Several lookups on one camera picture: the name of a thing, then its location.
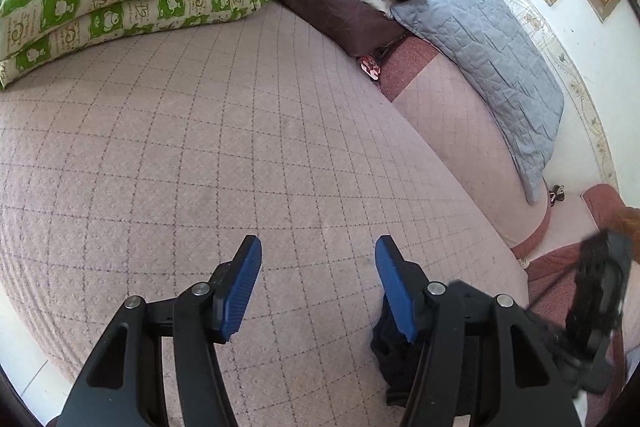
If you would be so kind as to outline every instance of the brown cushion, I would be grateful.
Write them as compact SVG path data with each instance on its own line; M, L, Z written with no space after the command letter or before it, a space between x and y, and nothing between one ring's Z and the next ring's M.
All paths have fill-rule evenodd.
M582 199L599 229L608 227L614 214L625 206L615 188L604 183L586 190Z
M402 38L405 29L359 0L279 0L351 57L364 57Z
M0 96L0 134L0 281L68 377L127 295L175 297L247 233L262 269L218 348L246 427L398 425L369 347L380 235L432 280L527 302L526 273L433 150L274 2L36 68ZM175 418L175 386L166 399Z
M634 244L634 259L640 263L640 208L625 206L617 211L609 227L620 233L626 233Z

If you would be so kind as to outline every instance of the white floor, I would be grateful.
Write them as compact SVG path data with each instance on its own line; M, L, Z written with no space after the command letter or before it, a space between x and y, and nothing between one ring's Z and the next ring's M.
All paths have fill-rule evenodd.
M46 425L62 411L71 383L47 360L0 285L0 365L33 415Z

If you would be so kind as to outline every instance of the dark gray cloth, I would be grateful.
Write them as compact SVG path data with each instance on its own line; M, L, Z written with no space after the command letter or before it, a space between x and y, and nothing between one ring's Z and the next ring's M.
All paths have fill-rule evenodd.
M538 201L564 96L509 7L503 0L409 0L392 6L391 13L447 55L482 96L507 142L527 200Z

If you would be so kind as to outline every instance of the wall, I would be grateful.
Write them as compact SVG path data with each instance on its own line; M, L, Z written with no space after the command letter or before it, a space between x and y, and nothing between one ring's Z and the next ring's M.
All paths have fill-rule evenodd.
M627 204L640 206L640 26L622 0L601 23L587 0L559 0L549 7L530 0L567 49L588 88L609 141L620 191ZM575 107L567 107L556 152L545 169L550 185L580 191L600 180L594 153Z

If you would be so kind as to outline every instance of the black cloth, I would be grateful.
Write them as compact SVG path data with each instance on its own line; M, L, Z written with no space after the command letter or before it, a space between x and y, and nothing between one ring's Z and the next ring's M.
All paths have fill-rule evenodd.
M371 349L378 359L380 373L389 388L386 404L406 407L415 373L420 362L424 341L410 344L396 326L386 295L382 301L380 320L373 328ZM462 374L458 391L456 416L471 414L476 402L476 387L479 362L479 337L465 336Z

